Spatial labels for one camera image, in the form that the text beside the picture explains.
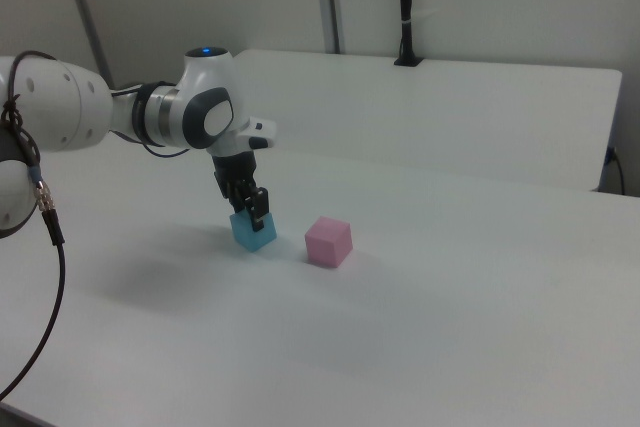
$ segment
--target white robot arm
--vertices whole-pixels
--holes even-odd
[[[13,57],[0,57],[0,98],[7,98]],[[254,150],[273,146],[275,123],[244,109],[233,58],[204,47],[185,54],[177,85],[143,84],[110,91],[99,75],[42,58],[22,60],[16,71],[16,101],[40,150],[82,149],[109,131],[147,146],[205,150],[213,157],[223,196],[236,212],[246,209],[253,230],[262,229],[268,193],[256,187]],[[35,207],[32,182],[15,139],[0,124],[0,238],[24,225]]]

